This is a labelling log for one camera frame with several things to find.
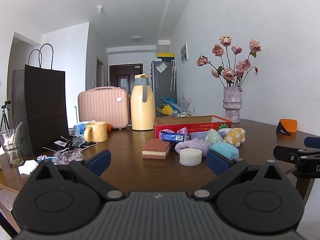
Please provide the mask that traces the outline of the yellow ceramic mug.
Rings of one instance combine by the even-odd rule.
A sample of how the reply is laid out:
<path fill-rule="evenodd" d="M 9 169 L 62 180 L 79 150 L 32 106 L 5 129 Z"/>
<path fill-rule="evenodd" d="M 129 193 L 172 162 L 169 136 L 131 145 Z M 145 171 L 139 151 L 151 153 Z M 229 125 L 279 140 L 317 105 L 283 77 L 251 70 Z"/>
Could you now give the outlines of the yellow ceramic mug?
<path fill-rule="evenodd" d="M 104 142 L 108 139 L 106 122 L 90 122 L 86 124 L 84 131 L 85 142 Z"/>

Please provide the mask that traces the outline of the white crumpled tissue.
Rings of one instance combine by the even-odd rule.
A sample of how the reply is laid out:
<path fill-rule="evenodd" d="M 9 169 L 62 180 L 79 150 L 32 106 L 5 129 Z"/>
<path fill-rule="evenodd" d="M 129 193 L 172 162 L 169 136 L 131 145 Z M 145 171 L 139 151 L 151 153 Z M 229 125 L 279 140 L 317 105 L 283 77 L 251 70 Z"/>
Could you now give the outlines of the white crumpled tissue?
<path fill-rule="evenodd" d="M 19 174 L 29 176 L 37 167 L 39 163 L 35 160 L 26 160 L 22 166 L 18 167 Z"/>

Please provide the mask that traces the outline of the black paper bag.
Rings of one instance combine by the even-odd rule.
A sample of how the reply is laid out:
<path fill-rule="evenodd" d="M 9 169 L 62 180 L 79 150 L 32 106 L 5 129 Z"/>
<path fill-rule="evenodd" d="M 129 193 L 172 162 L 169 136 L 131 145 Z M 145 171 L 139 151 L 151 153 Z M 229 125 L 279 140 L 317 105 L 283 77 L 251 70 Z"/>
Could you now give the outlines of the black paper bag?
<path fill-rule="evenodd" d="M 25 64 L 24 69 L 12 71 L 11 105 L 13 126 L 19 123 L 22 153 L 35 157 L 45 147 L 68 136 L 66 111 L 66 75 L 64 71 Z"/>

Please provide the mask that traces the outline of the grey refrigerator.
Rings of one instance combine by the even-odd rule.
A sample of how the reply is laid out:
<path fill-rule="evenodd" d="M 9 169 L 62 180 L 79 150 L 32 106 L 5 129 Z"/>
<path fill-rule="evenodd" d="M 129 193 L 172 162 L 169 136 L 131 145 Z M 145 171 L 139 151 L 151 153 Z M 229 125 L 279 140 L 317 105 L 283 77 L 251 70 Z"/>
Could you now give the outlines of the grey refrigerator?
<path fill-rule="evenodd" d="M 151 62 L 151 87 L 155 97 L 155 106 L 163 107 L 163 98 L 177 101 L 177 94 L 172 83 L 173 57 L 161 57 Z"/>

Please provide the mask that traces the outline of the yellow watering can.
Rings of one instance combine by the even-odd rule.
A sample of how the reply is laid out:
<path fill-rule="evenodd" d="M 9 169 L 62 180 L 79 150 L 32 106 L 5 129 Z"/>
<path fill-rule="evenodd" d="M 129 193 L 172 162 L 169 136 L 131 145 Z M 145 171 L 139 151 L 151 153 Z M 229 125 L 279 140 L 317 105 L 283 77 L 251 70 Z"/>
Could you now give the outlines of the yellow watering can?
<path fill-rule="evenodd" d="M 172 116 L 174 112 L 174 110 L 170 105 L 163 105 L 162 108 L 156 107 L 156 110 L 162 115 L 166 115 L 166 116 Z"/>

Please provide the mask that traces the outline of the yellow thermos jug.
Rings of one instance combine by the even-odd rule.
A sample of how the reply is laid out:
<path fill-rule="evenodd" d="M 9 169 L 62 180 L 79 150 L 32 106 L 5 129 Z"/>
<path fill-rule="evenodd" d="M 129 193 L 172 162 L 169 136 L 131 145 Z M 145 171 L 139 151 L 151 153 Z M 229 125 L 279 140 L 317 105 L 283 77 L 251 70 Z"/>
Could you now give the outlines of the yellow thermos jug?
<path fill-rule="evenodd" d="M 152 130 L 155 123 L 155 97 L 147 74 L 135 75 L 131 93 L 131 122 L 135 131 Z"/>

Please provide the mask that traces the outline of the black packaging papers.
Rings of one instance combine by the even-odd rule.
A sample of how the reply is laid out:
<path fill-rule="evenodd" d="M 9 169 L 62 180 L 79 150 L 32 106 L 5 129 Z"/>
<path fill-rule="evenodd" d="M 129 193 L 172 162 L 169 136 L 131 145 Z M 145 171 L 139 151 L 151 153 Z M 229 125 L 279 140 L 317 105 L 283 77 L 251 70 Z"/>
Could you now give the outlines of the black packaging papers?
<path fill-rule="evenodd" d="M 43 146 L 42 148 L 52 152 L 67 150 L 83 151 L 96 144 L 97 142 L 86 142 L 82 137 L 70 136 L 68 138 L 60 137 L 59 140 L 56 140 L 47 146 Z"/>

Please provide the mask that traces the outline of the cyan fluffy sponge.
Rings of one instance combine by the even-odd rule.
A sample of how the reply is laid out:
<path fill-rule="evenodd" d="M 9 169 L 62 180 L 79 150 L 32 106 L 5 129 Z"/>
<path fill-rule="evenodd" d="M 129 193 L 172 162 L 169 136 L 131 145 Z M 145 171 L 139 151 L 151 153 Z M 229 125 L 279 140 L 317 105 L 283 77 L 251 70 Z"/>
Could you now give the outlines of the cyan fluffy sponge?
<path fill-rule="evenodd" d="M 226 142 L 217 142 L 212 144 L 211 150 L 223 155 L 224 157 L 233 160 L 239 158 L 239 150 Z"/>

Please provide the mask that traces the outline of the pink small suitcase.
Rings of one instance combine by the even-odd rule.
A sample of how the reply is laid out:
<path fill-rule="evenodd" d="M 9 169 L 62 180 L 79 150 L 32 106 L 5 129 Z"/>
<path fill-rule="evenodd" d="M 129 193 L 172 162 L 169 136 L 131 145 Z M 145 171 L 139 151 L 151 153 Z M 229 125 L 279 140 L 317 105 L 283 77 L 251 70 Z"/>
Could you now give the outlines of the pink small suitcase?
<path fill-rule="evenodd" d="M 119 87 L 97 87 L 78 95 L 80 121 L 104 121 L 112 129 L 122 129 L 129 124 L 129 97 Z"/>

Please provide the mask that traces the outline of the purple satin bow scrunchie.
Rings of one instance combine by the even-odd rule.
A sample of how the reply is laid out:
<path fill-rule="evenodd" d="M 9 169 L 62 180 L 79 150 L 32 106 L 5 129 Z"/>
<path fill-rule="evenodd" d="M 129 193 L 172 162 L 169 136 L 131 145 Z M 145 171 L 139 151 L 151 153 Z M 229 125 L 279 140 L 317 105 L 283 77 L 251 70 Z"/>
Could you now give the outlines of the purple satin bow scrunchie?
<path fill-rule="evenodd" d="M 183 127 L 179 130 L 163 129 L 163 130 L 159 131 L 159 134 L 158 134 L 159 139 L 163 139 L 164 133 L 183 134 L 185 140 L 190 139 L 190 134 L 189 134 L 188 129 L 186 127 Z"/>

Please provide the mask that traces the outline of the blue tissue pack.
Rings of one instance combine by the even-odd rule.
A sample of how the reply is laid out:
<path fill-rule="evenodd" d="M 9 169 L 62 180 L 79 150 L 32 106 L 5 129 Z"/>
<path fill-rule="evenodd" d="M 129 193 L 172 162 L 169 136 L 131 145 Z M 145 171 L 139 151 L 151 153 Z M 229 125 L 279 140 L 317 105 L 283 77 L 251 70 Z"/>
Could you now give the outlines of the blue tissue pack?
<path fill-rule="evenodd" d="M 161 139 L 165 141 L 179 143 L 179 142 L 186 141 L 188 139 L 188 136 L 186 134 L 181 134 L 181 133 L 163 132 Z"/>

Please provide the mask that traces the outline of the white round sponge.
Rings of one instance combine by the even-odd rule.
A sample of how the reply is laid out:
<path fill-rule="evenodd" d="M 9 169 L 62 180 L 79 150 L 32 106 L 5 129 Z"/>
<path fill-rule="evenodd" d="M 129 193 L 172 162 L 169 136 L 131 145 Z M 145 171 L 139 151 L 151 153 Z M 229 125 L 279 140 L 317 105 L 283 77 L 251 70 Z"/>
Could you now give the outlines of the white round sponge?
<path fill-rule="evenodd" d="M 183 166 L 197 166 L 202 161 L 202 151 L 196 148 L 184 148 L 179 152 L 180 164 Z"/>

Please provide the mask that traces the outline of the orange black tape holder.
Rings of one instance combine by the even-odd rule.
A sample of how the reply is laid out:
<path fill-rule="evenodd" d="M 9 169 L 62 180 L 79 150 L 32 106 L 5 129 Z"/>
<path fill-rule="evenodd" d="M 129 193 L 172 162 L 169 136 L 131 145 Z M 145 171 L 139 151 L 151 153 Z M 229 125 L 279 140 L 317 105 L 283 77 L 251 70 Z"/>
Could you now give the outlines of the orange black tape holder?
<path fill-rule="evenodd" d="M 280 119 L 276 132 L 283 135 L 291 136 L 297 132 L 298 121 L 295 119 Z"/>

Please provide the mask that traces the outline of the green soft ball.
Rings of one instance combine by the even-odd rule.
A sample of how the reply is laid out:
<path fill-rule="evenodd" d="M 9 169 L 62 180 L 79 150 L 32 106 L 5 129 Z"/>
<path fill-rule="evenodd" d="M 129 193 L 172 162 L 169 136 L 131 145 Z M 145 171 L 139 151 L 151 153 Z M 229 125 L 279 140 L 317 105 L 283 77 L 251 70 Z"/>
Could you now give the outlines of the green soft ball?
<path fill-rule="evenodd" d="M 212 144 L 223 142 L 223 138 L 215 129 L 210 129 L 206 135 L 205 141 Z"/>

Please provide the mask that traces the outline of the dried pink roses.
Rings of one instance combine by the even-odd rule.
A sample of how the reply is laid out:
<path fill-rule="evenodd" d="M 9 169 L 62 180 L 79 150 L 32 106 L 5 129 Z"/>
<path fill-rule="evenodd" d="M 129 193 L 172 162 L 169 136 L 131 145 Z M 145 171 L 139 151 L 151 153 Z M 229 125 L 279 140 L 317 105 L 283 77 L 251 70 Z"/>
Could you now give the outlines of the dried pink roses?
<path fill-rule="evenodd" d="M 219 64 L 213 64 L 209 57 L 201 54 L 196 60 L 198 67 L 209 65 L 211 74 L 218 79 L 223 87 L 238 87 L 242 89 L 248 74 L 252 72 L 257 75 L 259 69 L 252 65 L 250 58 L 256 58 L 262 47 L 259 41 L 251 39 L 249 41 L 249 52 L 245 59 L 237 60 L 237 56 L 243 52 L 239 45 L 232 44 L 232 38 L 228 35 L 221 36 L 219 43 L 212 48 L 212 54 L 220 59 Z"/>

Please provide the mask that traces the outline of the glass cup with straw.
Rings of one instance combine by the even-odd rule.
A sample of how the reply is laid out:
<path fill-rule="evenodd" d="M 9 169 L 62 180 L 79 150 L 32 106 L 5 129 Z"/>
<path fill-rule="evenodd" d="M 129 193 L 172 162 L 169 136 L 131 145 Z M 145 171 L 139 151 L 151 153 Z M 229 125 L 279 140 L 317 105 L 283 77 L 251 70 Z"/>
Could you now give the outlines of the glass cup with straw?
<path fill-rule="evenodd" d="M 1 145 L 8 163 L 12 166 L 20 166 L 24 163 L 20 135 L 22 124 L 23 122 L 20 121 L 16 129 L 8 129 L 1 132 Z"/>

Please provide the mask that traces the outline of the yellow white plush toy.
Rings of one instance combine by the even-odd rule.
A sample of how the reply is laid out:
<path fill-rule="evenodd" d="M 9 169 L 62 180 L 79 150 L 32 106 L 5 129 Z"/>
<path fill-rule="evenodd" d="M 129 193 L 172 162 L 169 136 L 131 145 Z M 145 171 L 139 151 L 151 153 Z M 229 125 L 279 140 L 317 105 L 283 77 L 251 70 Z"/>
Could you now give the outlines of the yellow white plush toy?
<path fill-rule="evenodd" d="M 223 142 L 238 148 L 246 140 L 245 130 L 243 128 L 222 128 L 217 131 L 223 138 Z"/>

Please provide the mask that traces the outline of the blue tissue box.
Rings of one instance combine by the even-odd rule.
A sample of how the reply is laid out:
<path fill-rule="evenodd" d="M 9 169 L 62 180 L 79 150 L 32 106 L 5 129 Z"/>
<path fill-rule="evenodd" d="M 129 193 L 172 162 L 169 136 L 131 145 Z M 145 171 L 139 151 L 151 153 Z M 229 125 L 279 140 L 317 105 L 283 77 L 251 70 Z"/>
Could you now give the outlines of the blue tissue box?
<path fill-rule="evenodd" d="M 74 135 L 76 137 L 81 137 L 84 136 L 84 131 L 86 129 L 86 125 L 89 123 L 95 122 L 94 120 L 91 121 L 81 121 L 78 122 L 76 125 L 73 127 Z"/>

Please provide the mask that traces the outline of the purple textured vase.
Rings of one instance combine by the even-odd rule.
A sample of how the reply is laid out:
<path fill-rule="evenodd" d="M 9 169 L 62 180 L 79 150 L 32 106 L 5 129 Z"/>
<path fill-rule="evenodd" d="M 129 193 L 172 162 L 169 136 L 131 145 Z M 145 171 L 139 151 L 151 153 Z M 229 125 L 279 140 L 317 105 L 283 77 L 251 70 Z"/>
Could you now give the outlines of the purple textured vase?
<path fill-rule="evenodd" d="M 233 124 L 240 122 L 240 109 L 242 109 L 241 89 L 239 87 L 223 88 L 223 108 L 226 119 Z"/>

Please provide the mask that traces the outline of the lilac fluffy headband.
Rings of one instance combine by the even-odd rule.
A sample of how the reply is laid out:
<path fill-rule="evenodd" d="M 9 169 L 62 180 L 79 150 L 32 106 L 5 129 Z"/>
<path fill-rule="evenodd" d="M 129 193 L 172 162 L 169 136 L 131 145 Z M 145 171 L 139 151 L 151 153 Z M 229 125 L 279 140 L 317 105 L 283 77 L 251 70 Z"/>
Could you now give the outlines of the lilac fluffy headband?
<path fill-rule="evenodd" d="M 210 150 L 211 146 L 212 145 L 205 140 L 193 139 L 193 140 L 186 140 L 184 142 L 177 143 L 175 146 L 175 151 L 179 153 L 180 150 L 185 148 L 195 148 L 202 152 L 202 157 L 204 158 L 207 152 Z"/>

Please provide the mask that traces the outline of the orange fruit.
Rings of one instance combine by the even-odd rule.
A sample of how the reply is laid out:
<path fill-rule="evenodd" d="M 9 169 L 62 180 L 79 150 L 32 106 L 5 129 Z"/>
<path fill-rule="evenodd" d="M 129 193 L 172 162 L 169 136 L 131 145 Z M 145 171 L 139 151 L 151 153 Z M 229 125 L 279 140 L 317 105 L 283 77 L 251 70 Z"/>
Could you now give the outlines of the orange fruit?
<path fill-rule="evenodd" d="M 106 123 L 106 127 L 107 127 L 107 132 L 110 133 L 112 129 L 111 125 Z"/>

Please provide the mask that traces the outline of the dark brown door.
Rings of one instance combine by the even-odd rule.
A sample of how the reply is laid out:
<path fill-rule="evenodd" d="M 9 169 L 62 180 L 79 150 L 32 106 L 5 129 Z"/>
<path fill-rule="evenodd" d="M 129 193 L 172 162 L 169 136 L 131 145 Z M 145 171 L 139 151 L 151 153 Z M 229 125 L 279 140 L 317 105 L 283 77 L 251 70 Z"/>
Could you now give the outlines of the dark brown door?
<path fill-rule="evenodd" d="M 143 73 L 143 64 L 116 64 L 109 67 L 110 70 L 110 86 L 120 87 L 132 93 L 135 76 Z"/>

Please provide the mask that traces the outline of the red layered sponge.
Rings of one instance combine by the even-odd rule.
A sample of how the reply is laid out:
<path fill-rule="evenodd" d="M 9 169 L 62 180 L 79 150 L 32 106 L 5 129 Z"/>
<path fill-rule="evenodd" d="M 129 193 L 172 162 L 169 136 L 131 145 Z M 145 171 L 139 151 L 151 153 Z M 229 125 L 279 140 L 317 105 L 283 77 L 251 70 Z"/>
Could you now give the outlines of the red layered sponge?
<path fill-rule="evenodd" d="M 161 139 L 151 139 L 142 149 L 142 157 L 146 159 L 160 159 L 167 158 L 171 150 L 171 142 Z"/>

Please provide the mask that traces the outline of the purple knit pouch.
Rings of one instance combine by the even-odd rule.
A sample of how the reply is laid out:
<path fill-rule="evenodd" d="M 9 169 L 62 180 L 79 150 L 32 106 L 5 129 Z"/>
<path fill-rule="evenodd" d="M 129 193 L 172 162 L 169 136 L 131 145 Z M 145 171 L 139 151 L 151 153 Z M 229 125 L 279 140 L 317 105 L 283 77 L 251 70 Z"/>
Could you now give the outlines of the purple knit pouch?
<path fill-rule="evenodd" d="M 190 137 L 190 140 L 194 140 L 194 139 L 205 140 L 207 135 L 208 135 L 208 131 L 191 132 L 189 137 Z"/>

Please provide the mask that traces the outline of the red cardboard box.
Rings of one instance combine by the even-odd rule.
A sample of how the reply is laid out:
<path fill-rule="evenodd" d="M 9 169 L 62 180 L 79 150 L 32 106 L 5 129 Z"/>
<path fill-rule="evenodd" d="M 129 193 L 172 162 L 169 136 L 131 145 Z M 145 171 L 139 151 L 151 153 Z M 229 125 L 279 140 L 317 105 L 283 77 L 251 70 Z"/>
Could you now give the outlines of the red cardboard box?
<path fill-rule="evenodd" d="M 229 128 L 232 123 L 230 120 L 215 115 L 205 116 L 186 116 L 181 118 L 156 118 L 153 127 L 154 138 L 158 139 L 159 131 L 163 129 L 179 130 L 183 127 L 188 132 L 202 132 L 210 129 L 217 130 L 219 126 L 227 125 Z"/>

